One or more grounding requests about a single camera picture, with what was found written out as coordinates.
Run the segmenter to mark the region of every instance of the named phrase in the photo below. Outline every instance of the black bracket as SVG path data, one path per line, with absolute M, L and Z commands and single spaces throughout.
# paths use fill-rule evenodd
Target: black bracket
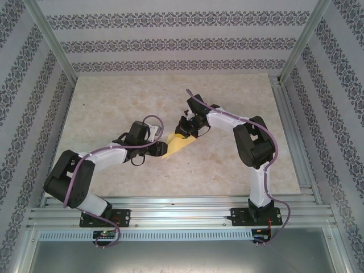
M 194 96 L 201 102 L 204 100 L 201 98 L 199 94 Z M 180 121 L 176 127 L 175 134 L 180 134 L 184 138 L 188 138 L 190 135 L 197 138 L 198 131 L 204 126 L 209 126 L 207 121 L 207 114 L 210 112 L 210 109 L 195 101 L 193 98 L 189 98 L 187 100 L 188 106 L 191 109 L 192 113 L 195 115 L 191 119 L 187 120 L 185 116 L 180 118 Z M 212 108 L 219 108 L 220 106 L 213 104 Z
M 263 118 L 259 116 L 249 120 L 267 128 Z M 244 123 L 233 128 L 233 132 L 239 157 L 246 166 L 259 169 L 265 162 L 273 159 L 275 153 L 273 140 L 261 128 Z M 251 135 L 257 136 L 257 138 L 253 140 Z
M 123 133 L 118 139 L 113 140 L 113 143 L 121 146 L 138 146 L 149 143 L 145 140 L 146 135 L 150 136 L 150 129 L 147 124 L 141 121 L 135 121 L 128 133 Z M 168 145 L 165 142 L 157 141 L 151 146 L 139 149 L 127 149 L 127 154 L 124 162 L 132 160 L 137 155 L 139 156 L 162 156 L 167 153 Z
M 273 208 L 266 218 L 257 222 L 250 215 L 249 208 L 232 208 L 230 215 L 227 218 L 231 220 L 233 226 L 267 226 L 268 219 L 271 220 L 272 226 L 282 226 L 283 224 L 279 208 Z
M 73 173 L 75 171 L 80 159 L 79 154 L 71 150 L 64 151 L 47 177 L 43 187 L 44 191 L 57 200 L 64 202 L 69 183 L 71 182 L 71 177 L 68 176 L 68 172 Z M 90 160 L 85 160 L 80 165 L 67 203 L 67 206 L 70 208 L 74 209 L 78 207 L 85 200 L 94 168 L 95 164 Z
M 119 226 L 119 228 L 128 228 L 130 223 L 130 209 L 113 209 L 109 220 Z M 114 226 L 105 221 L 94 218 L 82 212 L 80 219 L 81 228 L 113 228 Z

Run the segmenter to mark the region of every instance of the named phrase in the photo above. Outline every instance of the cable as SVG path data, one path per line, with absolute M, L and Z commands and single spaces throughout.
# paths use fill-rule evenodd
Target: cable
M 124 137 L 126 137 L 128 133 L 123 133 L 121 136 L 118 137 L 118 140 L 122 140 Z
M 144 164 L 144 162 L 146 161 L 146 156 L 145 156 L 145 155 L 142 155 L 142 157 L 143 157 L 143 162 L 141 162 L 141 164 L 135 164 L 135 163 L 133 162 L 133 158 L 132 158 L 132 159 L 130 159 L 131 165 L 136 166 L 136 167 L 139 167 L 139 166 L 143 165 L 143 164 Z
M 270 161 L 266 167 L 264 168 L 264 190 L 266 191 L 265 194 L 269 197 L 270 200 L 273 200 L 275 202 L 278 202 L 278 203 L 281 203 L 283 205 L 285 205 L 288 209 L 288 214 L 287 214 L 287 218 L 285 220 L 285 222 L 283 223 L 282 227 L 280 228 L 280 230 L 278 231 L 278 233 L 276 234 L 276 236 L 274 236 L 272 239 L 269 240 L 269 242 L 265 243 L 268 244 L 268 243 L 271 243 L 276 237 L 278 237 L 278 235 L 283 231 L 283 229 L 285 228 L 285 226 L 288 224 L 288 221 L 289 221 L 289 218 L 291 217 L 291 208 L 289 207 L 289 205 L 282 201 L 282 200 L 278 200 L 276 198 L 274 198 L 273 196 L 271 196 L 271 194 L 269 193 L 268 191 L 268 185 L 267 185 L 267 180 L 268 180 L 268 177 L 267 177 L 267 171 L 268 171 L 268 168 L 275 162 L 275 160 L 277 159 L 278 157 L 278 144 L 277 144 L 277 141 L 276 139 L 274 138 L 274 136 L 271 134 L 271 132 L 268 131 L 267 128 L 265 128 L 264 126 L 254 122 L 254 121 L 250 121 L 248 119 L 245 119 L 245 118 L 242 118 L 242 117 L 238 117 L 236 115 L 233 115 L 233 114 L 230 114 L 228 112 L 225 112 L 225 111 L 221 111 L 221 110 L 218 110 L 218 109 L 215 109 L 215 108 L 212 108 L 211 106 L 207 105 L 206 103 L 200 101 L 198 98 L 196 98 L 192 92 L 189 90 L 189 89 L 186 89 L 186 92 L 187 94 L 189 94 L 195 101 L 197 101 L 199 104 L 205 106 L 206 108 L 212 110 L 212 111 L 215 111 L 215 112 L 218 112 L 220 114 L 223 114 L 223 115 L 227 115 L 228 117 L 230 118 L 234 118 L 234 119 L 237 119 L 238 121 L 242 121 L 242 122 L 246 122 L 246 123 L 249 123 L 249 124 L 252 124 L 260 129 L 262 129 L 264 132 L 266 132 L 268 134 L 268 136 L 272 139 L 273 141 L 273 144 L 274 144 L 274 147 L 275 147 L 275 155 L 272 159 L 272 161 Z
M 211 129 L 211 126 L 209 126 L 209 128 L 208 128 L 208 130 L 206 132 L 204 132 L 202 135 L 199 135 L 198 137 L 201 137 L 201 136 L 207 134 L 210 131 L 210 129 Z
M 140 149 L 140 148 L 146 148 L 146 147 L 149 147 L 149 146 L 152 146 L 153 144 L 155 144 L 162 137 L 163 130 L 164 130 L 163 121 L 157 115 L 148 115 L 143 119 L 143 122 L 145 122 L 145 120 L 147 120 L 148 118 L 156 118 L 160 122 L 160 133 L 157 136 L 157 138 L 154 141 L 152 141 L 151 143 L 144 144 L 144 145 L 138 145 L 138 146 L 110 146 L 110 147 L 99 148 L 99 149 L 96 149 L 96 150 L 88 153 L 87 155 L 85 155 L 83 158 L 80 159 L 80 161 L 76 165 L 75 170 L 73 171 L 71 181 L 69 182 L 67 193 L 66 193 L 66 196 L 65 196 L 64 201 L 63 201 L 63 208 L 67 207 L 69 196 L 71 195 L 73 183 L 75 182 L 76 174 L 78 172 L 78 169 L 80 168 L 80 165 L 82 164 L 83 161 L 85 161 L 92 154 L 96 154 L 98 152 L 106 151 L 106 150 L 113 150 L 113 149 Z M 97 216 L 97 215 L 95 215 L 95 214 L 93 214 L 91 212 L 86 212 L 84 210 L 81 210 L 81 211 L 88 214 L 88 215 L 90 215 L 90 216 L 92 216 L 92 217 L 94 217 L 94 218 L 97 218 L 97 219 L 99 219 L 101 221 L 104 221 L 104 222 L 107 222 L 107 223 L 113 225 L 115 227 L 115 229 L 118 231 L 118 238 L 115 241 L 112 241 L 111 243 L 109 243 L 107 246 L 102 246 L 103 249 L 105 249 L 107 247 L 110 247 L 110 246 L 116 244 L 119 241 L 120 236 L 121 236 L 121 231 L 120 231 L 120 228 L 119 228 L 119 226 L 117 224 L 115 224 L 114 222 L 112 222 L 112 221 L 110 221 L 110 220 L 108 220 L 106 218 L 103 218 L 101 216 Z M 97 240 L 95 241 L 95 245 L 96 245 L 96 247 L 101 247 L 100 245 L 97 244 Z

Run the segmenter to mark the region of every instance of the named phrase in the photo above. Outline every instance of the yellow cloth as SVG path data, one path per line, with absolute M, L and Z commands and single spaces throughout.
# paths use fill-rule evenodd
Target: yellow cloth
M 190 143 L 194 142 L 196 138 L 194 136 L 189 136 L 188 138 L 183 138 L 180 134 L 171 133 L 167 138 L 167 153 L 162 156 L 162 158 L 166 158 L 175 152 L 178 152 L 183 147 L 189 145 Z

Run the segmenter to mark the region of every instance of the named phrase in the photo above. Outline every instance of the damask pattern wall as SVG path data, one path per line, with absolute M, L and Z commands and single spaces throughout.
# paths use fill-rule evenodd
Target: damask pattern wall
M 39 205 L 73 87 L 19 0 L 0 1 L 0 272 Z
M 278 76 L 317 0 L 41 0 L 79 75 Z
M 286 89 L 354 272 L 364 272 L 364 1 L 333 0 Z

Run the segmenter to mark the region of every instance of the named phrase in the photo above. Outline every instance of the purple cable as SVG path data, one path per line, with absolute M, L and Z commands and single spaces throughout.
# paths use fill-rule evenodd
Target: purple cable
M 266 165 L 266 167 L 264 168 L 264 190 L 266 191 L 266 195 L 273 201 L 275 202 L 278 202 L 278 203 L 281 203 L 283 205 L 285 205 L 288 209 L 288 215 L 287 215 L 287 219 L 285 220 L 285 222 L 283 223 L 282 227 L 280 228 L 280 230 L 278 231 L 278 233 L 276 234 L 276 236 L 274 236 L 272 239 L 270 239 L 267 243 L 265 243 L 264 245 L 272 242 L 276 237 L 278 237 L 278 235 L 282 232 L 282 230 L 285 228 L 285 226 L 288 224 L 288 220 L 289 218 L 291 217 L 291 208 L 289 207 L 289 205 L 284 202 L 284 201 L 281 201 L 281 200 L 278 200 L 276 198 L 274 198 L 273 196 L 271 196 L 271 194 L 269 193 L 268 191 L 268 186 L 267 186 L 267 180 L 268 180 L 268 177 L 267 177 L 267 171 L 268 171 L 268 168 L 275 162 L 275 160 L 277 159 L 278 157 L 278 144 L 277 144 L 277 141 L 276 139 L 274 138 L 274 136 L 268 131 L 267 128 L 265 128 L 264 126 L 254 122 L 254 121 L 250 121 L 248 119 L 244 119 L 244 118 L 241 118 L 241 117 L 238 117 L 236 115 L 233 115 L 233 114 L 230 114 L 228 112 L 225 112 L 225 111 L 221 111 L 221 110 L 218 110 L 218 109 L 215 109 L 215 108 L 212 108 L 211 106 L 207 105 L 206 103 L 200 101 L 199 99 L 197 99 L 196 97 L 194 97 L 194 95 L 192 94 L 192 92 L 189 90 L 189 89 L 186 89 L 186 92 L 195 100 L 197 101 L 199 104 L 201 105 L 204 105 L 205 107 L 207 107 L 208 109 L 212 110 L 212 111 L 215 111 L 215 112 L 218 112 L 220 114 L 223 114 L 223 115 L 227 115 L 228 117 L 230 118 L 234 118 L 234 119 L 237 119 L 239 121 L 242 121 L 242 122 L 246 122 L 246 123 L 249 123 L 249 124 L 252 124 L 260 129 L 262 129 L 264 132 L 266 132 L 269 137 L 273 140 L 273 143 L 274 143 L 274 146 L 275 146 L 275 155 L 272 159 L 272 161 L 270 161 L 268 163 L 268 165 Z
M 160 122 L 160 133 L 158 135 L 158 137 L 151 143 L 148 143 L 148 144 L 145 144 L 145 145 L 138 145 L 138 146 L 112 146 L 112 147 L 104 147 L 104 148 L 99 148 L 99 149 L 96 149 L 90 153 L 88 153 L 87 155 L 85 155 L 83 158 L 80 159 L 80 161 L 77 163 L 76 165 L 76 168 L 75 170 L 73 171 L 73 175 L 72 175 L 72 178 L 71 178 L 71 181 L 69 182 L 69 185 L 68 185 L 68 189 L 67 189 L 67 193 L 66 193 L 66 196 L 64 198 L 64 201 L 63 201 L 63 208 L 66 208 L 67 207 L 67 204 L 68 204 L 68 200 L 69 200 L 69 196 L 71 195 L 71 192 L 72 192 L 72 187 L 73 187 L 73 183 L 75 182 L 75 178 L 76 178 L 76 174 L 78 172 L 78 169 L 80 168 L 80 165 L 82 164 L 83 161 L 85 161 L 88 157 L 90 157 L 92 154 L 96 154 L 98 152 L 101 152 L 101 151 L 106 151 L 106 150 L 113 150 L 113 149 L 140 149 L 140 148 L 146 148 L 148 146 L 151 146 L 153 145 L 154 143 L 156 143 L 163 135 L 163 130 L 164 130 L 164 124 L 163 124 L 163 121 L 156 115 L 148 115 L 146 116 L 144 119 L 143 119 L 143 122 L 145 122 L 146 119 L 148 118 L 156 118 L 158 119 L 158 121 Z M 118 231 L 118 238 L 109 243 L 107 246 L 103 246 L 102 248 L 105 249 L 107 247 L 110 247 L 112 245 L 114 245 L 117 241 L 119 241 L 120 239 L 120 236 L 121 236 L 121 231 L 120 231 L 120 228 L 118 227 L 117 224 L 115 224 L 114 222 L 108 220 L 108 219 L 105 219 L 103 217 L 100 217 L 100 216 L 97 216 L 91 212 L 86 212 L 86 211 L 83 211 L 84 213 L 92 216 L 92 217 L 95 217 L 95 218 L 98 218 L 102 221 L 105 221 L 113 226 L 115 226 L 115 228 L 117 229 Z

